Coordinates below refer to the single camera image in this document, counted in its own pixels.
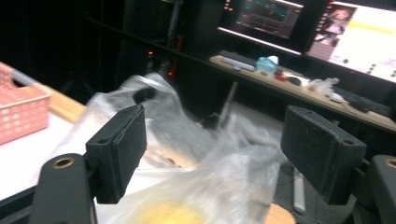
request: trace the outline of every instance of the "desk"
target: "desk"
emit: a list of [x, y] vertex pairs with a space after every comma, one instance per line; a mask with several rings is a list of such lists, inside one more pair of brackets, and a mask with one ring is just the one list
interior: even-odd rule
[[[221, 61], [221, 56], [210, 58], [210, 62], [220, 65], [221, 67], [233, 70], [233, 66]], [[274, 90], [287, 97], [318, 106], [326, 111], [335, 113], [337, 116], [344, 116], [347, 119], [366, 124], [369, 127], [375, 127], [382, 132], [396, 134], [396, 123], [391, 119], [378, 115], [372, 111], [362, 113], [348, 104], [339, 104], [330, 99], [309, 91], [306, 88], [295, 86], [289, 82], [278, 81], [275, 78], [266, 77], [245, 69], [241, 69], [237, 74], [247, 81], [256, 83], [261, 87]]]
[[[48, 90], [51, 91], [52, 95], [51, 95], [51, 101], [50, 101], [50, 105], [49, 105], [49, 110], [51, 112], [51, 120], [56, 120], [57, 118], [62, 118], [64, 120], [67, 120], [68, 122], [75, 123], [78, 118], [80, 117], [80, 115], [85, 111], [85, 106], [68, 98], [67, 96], [64, 96], [63, 94], [57, 92], [54, 89], [51, 89], [50, 87], [46, 87], [48, 88]], [[67, 125], [65, 123], [61, 123], [60, 125], [62, 125], [62, 129], [64, 129], [64, 132], [61, 133], [61, 136], [59, 136], [60, 138], [57, 139], [57, 141], [62, 140], [62, 137], [65, 136], [65, 134], [68, 132], [68, 130], [70, 130], [72, 125]], [[51, 127], [49, 127], [47, 130], [42, 130], [37, 132], [38, 134], [40, 134], [40, 132], [45, 132], [45, 131], [51, 131], [50, 129]], [[29, 137], [33, 137], [35, 138], [35, 134], [32, 133], [31, 135], [28, 135]], [[54, 144], [51, 145], [52, 147], [56, 147], [57, 143], [55, 142]], [[7, 146], [2, 146], [0, 147], [0, 152], [1, 151], [5, 151], [7, 149]], [[48, 155], [50, 155], [50, 150], [51, 148], [45, 148], [46, 149], [46, 153]], [[37, 149], [37, 147], [34, 148], [27, 148], [27, 150], [39, 150]], [[32, 158], [34, 158], [34, 155], [32, 155], [31, 157], [28, 157], [26, 161], [31, 161]], [[40, 166], [40, 164], [36, 164], [38, 162], [42, 162], [44, 163], [45, 161], [36, 161], [35, 162], [35, 166]], [[4, 164], [0, 164], [2, 166], [0, 166], [0, 170], [5, 170], [6, 167], [4, 167]], [[21, 171], [23, 173], [26, 173], [27, 171], [23, 168], [21, 169]], [[31, 170], [29, 172], [27, 172], [28, 174], [24, 174], [24, 176], [26, 175], [34, 175], [35, 174], [35, 170]], [[20, 177], [18, 174], [14, 174], [11, 173], [12, 176], [9, 176], [9, 178], [13, 178], [13, 179], [18, 179], [18, 177]], [[0, 173], [0, 178], [2, 179], [2, 181], [7, 181], [7, 177], [6, 175]], [[31, 179], [29, 177], [29, 179], [27, 181], [22, 181], [20, 182], [22, 183], [24, 186], [18, 186], [15, 189], [9, 189], [9, 190], [13, 190], [14, 193], [17, 193], [21, 190], [27, 189], [32, 185], [31, 183]], [[287, 210], [285, 210], [284, 208], [280, 207], [279, 205], [276, 204], [272, 204], [267, 219], [266, 219], [266, 223], [269, 224], [293, 224], [296, 223], [294, 217], [292, 216], [291, 213], [289, 213]]]

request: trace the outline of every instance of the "table surface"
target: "table surface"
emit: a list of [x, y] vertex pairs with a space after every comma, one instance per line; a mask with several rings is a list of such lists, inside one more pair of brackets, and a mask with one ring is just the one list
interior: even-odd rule
[[[211, 57], [209, 61], [218, 64], [221, 67], [234, 70], [231, 64], [224, 63], [221, 61], [221, 59], [222, 56], [214, 56]], [[271, 88], [273, 90], [282, 92], [287, 96], [298, 98], [313, 105], [318, 105], [321, 108], [325, 108], [350, 119], [365, 122], [368, 125], [373, 125], [377, 128], [385, 130], [386, 132], [396, 133], [396, 123], [389, 118], [376, 114], [375, 112], [369, 111], [368, 113], [362, 113], [359, 110], [349, 106], [348, 103], [336, 103], [325, 96], [308, 90], [307, 88], [296, 86], [289, 82], [282, 82], [275, 78], [263, 76], [256, 72], [250, 72], [248, 70], [241, 69], [239, 72], [237, 72], [237, 74], [249, 81], [258, 83], [265, 88]]]
[[[56, 146], [62, 141], [62, 139], [73, 127], [73, 123], [75, 123], [78, 120], [78, 118], [82, 115], [82, 113], [86, 109], [85, 105], [82, 105], [79, 102], [74, 101], [73, 99], [59, 93], [58, 91], [50, 87], [46, 86], [46, 88], [52, 93], [49, 104], [49, 111], [51, 114], [49, 116], [48, 129], [39, 131], [37, 133], [29, 134], [23, 137], [23, 140], [18, 139], [6, 143], [4, 145], [0, 145], [0, 154], [1, 153], [4, 154], [0, 156], [1, 161], [3, 161], [0, 167], [1, 168], [0, 178], [2, 178], [2, 182], [3, 181], [7, 182], [9, 180], [7, 185], [1, 185], [0, 187], [2, 191], [2, 194], [0, 195], [0, 200], [12, 195], [12, 193], [17, 193], [21, 190], [30, 188], [35, 184], [34, 181], [32, 181], [33, 179], [31, 177], [30, 178], [29, 177], [23, 178], [23, 177], [28, 175], [29, 176], [38, 175], [37, 171], [39, 171], [39, 168], [45, 162], [45, 160], [49, 159], [48, 155], [50, 155], [50, 151], [56, 148]], [[43, 156], [40, 157], [36, 156], [37, 153], [34, 152], [34, 150], [36, 150], [37, 148], [23, 147], [26, 146], [26, 144], [30, 146], [39, 145], [38, 143], [47, 141], [46, 139], [49, 139], [49, 136], [55, 136], [55, 137], [52, 137], [51, 141], [48, 141], [48, 143], [42, 145], [43, 151], [41, 151], [42, 153], [39, 154]], [[31, 163], [31, 164], [29, 165], [29, 169], [27, 169], [26, 168], [27, 166], [19, 165], [20, 163], [16, 163], [15, 161], [24, 164], [27, 163]], [[273, 203], [270, 207], [265, 223], [293, 224], [296, 223], [296, 221], [293, 215], [289, 211]]]

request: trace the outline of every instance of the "monitor screen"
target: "monitor screen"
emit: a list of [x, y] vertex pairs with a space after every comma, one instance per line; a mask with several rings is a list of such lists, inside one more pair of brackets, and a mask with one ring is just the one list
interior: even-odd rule
[[225, 0], [219, 30], [300, 55], [320, 19], [323, 1]]
[[396, 11], [331, 1], [307, 55], [396, 82]]

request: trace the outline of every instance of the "pink basket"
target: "pink basket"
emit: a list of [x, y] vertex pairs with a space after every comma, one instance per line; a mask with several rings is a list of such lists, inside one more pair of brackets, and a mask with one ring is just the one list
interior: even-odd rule
[[[18, 88], [13, 79], [29, 86]], [[0, 63], [0, 145], [49, 126], [50, 92], [40, 83]]]

